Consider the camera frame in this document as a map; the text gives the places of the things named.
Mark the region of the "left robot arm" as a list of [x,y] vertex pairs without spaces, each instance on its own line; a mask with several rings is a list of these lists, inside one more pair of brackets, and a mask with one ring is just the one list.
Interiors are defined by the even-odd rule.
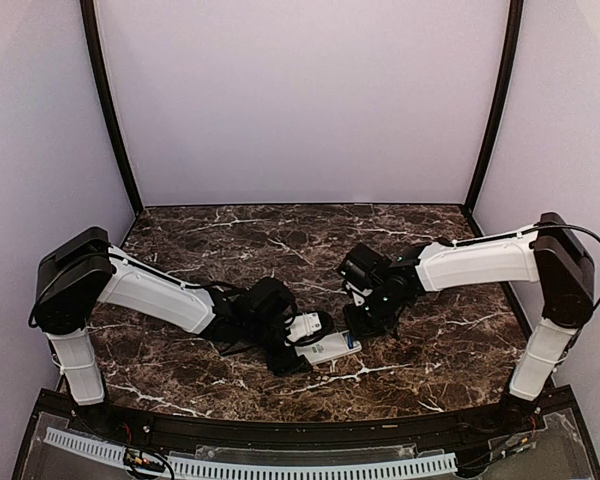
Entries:
[[250,288],[225,282],[192,284],[149,267],[113,246],[107,232],[90,227],[39,263],[36,299],[28,323],[47,336],[81,417],[100,436],[121,427],[120,412],[106,401],[87,321],[99,303],[125,307],[206,340],[251,343],[265,352],[277,376],[311,365],[296,350],[290,290],[275,278]]

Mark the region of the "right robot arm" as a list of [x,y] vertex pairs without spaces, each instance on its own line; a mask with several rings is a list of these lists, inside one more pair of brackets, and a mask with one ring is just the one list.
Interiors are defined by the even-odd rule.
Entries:
[[578,239],[594,232],[546,212],[532,225],[468,240],[434,240],[408,248],[396,258],[358,244],[338,267],[351,298],[346,324],[357,339],[393,332],[404,310],[427,293],[502,282],[541,286],[541,318],[507,387],[509,395],[490,413],[501,434],[514,432],[529,416],[527,402],[575,343],[600,305],[595,264]]

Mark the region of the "white remote control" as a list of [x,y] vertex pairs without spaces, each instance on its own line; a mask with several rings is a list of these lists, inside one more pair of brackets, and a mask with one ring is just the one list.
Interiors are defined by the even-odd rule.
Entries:
[[354,339],[354,348],[348,348],[345,340],[345,335],[347,333],[350,332],[335,332],[326,335],[324,338],[311,345],[296,347],[295,350],[298,354],[304,355],[311,365],[330,362],[361,351],[362,344],[356,339]]

